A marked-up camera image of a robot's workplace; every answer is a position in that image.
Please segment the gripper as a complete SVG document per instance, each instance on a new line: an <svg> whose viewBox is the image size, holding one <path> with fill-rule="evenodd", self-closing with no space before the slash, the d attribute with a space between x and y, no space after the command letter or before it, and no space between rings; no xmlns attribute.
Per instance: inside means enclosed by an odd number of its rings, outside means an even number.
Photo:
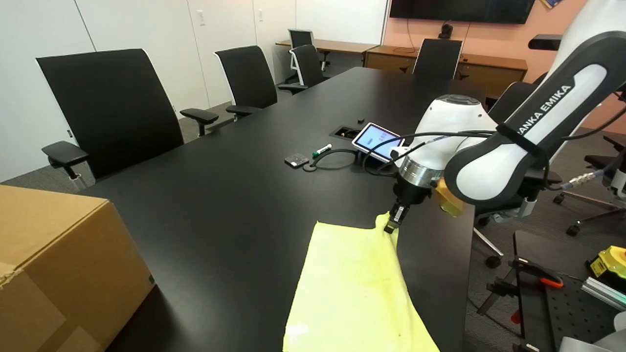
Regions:
<svg viewBox="0 0 626 352"><path fill-rule="evenodd" d="M431 187L416 186L402 176L396 176L393 193L396 197L396 203L389 211L389 218L384 227L384 231L388 234L393 234L394 230L401 226L411 205L423 203L425 199L432 196L432 189Z"/></svg>

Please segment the yellow cloth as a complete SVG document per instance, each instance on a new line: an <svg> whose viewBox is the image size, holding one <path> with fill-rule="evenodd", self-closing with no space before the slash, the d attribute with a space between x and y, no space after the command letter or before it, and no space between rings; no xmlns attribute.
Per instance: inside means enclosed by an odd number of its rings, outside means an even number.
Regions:
<svg viewBox="0 0 626 352"><path fill-rule="evenodd" d="M385 232L316 223L286 322L283 352L440 352L411 301Z"/></svg>

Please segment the white tablet panel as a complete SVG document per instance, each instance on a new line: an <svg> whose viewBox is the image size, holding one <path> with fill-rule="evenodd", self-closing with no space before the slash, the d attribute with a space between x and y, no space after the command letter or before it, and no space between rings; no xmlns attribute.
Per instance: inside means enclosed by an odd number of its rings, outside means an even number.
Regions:
<svg viewBox="0 0 626 352"><path fill-rule="evenodd" d="M358 151L386 163L392 159L392 149L403 146L404 139L400 139L399 134L370 122L358 132L351 143Z"/></svg>

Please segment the wooden sideboard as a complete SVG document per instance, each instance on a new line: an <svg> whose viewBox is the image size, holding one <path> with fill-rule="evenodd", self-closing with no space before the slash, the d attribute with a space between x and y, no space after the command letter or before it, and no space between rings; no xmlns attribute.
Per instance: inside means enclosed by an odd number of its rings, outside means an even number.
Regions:
<svg viewBox="0 0 626 352"><path fill-rule="evenodd" d="M377 46L364 54L364 66L407 73L415 65L420 49L408 52L396 46ZM460 54L455 79L483 87L487 97L498 99L514 82L522 82L528 71L525 60Z"/></svg>

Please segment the row of black office chairs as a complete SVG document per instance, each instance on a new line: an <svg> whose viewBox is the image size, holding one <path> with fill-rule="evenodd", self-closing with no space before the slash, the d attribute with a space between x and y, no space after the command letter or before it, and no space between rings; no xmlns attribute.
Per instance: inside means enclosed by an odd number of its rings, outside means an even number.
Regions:
<svg viewBox="0 0 626 352"><path fill-rule="evenodd" d="M277 88L298 94L327 80L323 74L326 62L320 60L311 30L289 29L288 32L291 40L289 53L299 83L282 83Z"/></svg>

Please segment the wooden desk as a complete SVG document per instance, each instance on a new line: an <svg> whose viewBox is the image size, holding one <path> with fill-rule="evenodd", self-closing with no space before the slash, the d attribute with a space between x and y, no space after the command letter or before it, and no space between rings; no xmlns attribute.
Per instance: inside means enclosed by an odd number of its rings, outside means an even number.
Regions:
<svg viewBox="0 0 626 352"><path fill-rule="evenodd" d="M360 66L363 66L366 60L367 51L369 51L369 49L373 49L374 47L379 46L379 44L338 42L333 40L323 40L316 38L313 38L313 45L318 49L320 53L324 53L327 55L329 55L330 53L360 54Z"/></svg>

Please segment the yellow emergency stop box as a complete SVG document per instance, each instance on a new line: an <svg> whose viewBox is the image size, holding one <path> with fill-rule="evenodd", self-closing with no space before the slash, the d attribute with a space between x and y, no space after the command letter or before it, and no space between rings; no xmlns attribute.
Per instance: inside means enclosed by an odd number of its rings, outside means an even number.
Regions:
<svg viewBox="0 0 626 352"><path fill-rule="evenodd" d="M594 278L626 281L626 248L610 246L585 264Z"/></svg>

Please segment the cardboard box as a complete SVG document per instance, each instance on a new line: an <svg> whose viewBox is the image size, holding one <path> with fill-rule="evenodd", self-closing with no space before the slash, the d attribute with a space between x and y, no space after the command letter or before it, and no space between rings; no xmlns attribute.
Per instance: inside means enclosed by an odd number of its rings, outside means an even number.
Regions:
<svg viewBox="0 0 626 352"><path fill-rule="evenodd" d="M154 286L110 200L0 185L0 352L105 352Z"/></svg>

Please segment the wall television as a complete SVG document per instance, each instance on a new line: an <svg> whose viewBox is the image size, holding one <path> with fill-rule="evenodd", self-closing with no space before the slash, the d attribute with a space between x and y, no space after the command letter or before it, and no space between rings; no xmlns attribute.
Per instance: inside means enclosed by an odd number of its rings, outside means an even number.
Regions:
<svg viewBox="0 0 626 352"><path fill-rule="evenodd" d="M535 0L391 0L389 17L525 24Z"/></svg>

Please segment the aluminium rail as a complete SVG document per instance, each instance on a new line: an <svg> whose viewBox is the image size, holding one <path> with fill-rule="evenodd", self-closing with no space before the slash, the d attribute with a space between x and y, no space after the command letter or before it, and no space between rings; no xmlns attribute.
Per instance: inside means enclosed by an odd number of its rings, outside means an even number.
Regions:
<svg viewBox="0 0 626 352"><path fill-rule="evenodd" d="M587 278L583 282L581 289L619 311L626 311L626 294L613 289L597 279Z"/></svg>

